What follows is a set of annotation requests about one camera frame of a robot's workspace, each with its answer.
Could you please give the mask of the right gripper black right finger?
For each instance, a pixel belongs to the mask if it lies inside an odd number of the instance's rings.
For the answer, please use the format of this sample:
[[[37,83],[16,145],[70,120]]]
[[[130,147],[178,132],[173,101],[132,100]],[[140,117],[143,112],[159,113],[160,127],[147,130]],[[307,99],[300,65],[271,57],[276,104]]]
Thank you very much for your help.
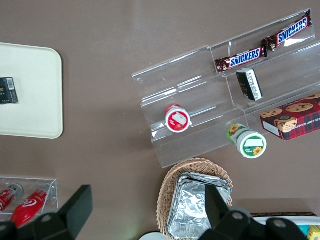
[[[214,185],[205,187],[205,210],[211,228],[201,240],[306,240],[292,221],[269,218],[261,224],[241,208],[230,209]]]

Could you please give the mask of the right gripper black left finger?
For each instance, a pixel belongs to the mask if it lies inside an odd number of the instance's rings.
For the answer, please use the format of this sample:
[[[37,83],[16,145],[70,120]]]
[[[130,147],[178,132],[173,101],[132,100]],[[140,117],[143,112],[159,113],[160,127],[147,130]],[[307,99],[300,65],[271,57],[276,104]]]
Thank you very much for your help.
[[[46,213],[17,228],[5,221],[0,224],[2,240],[75,240],[93,212],[91,185],[82,185],[58,212]]]

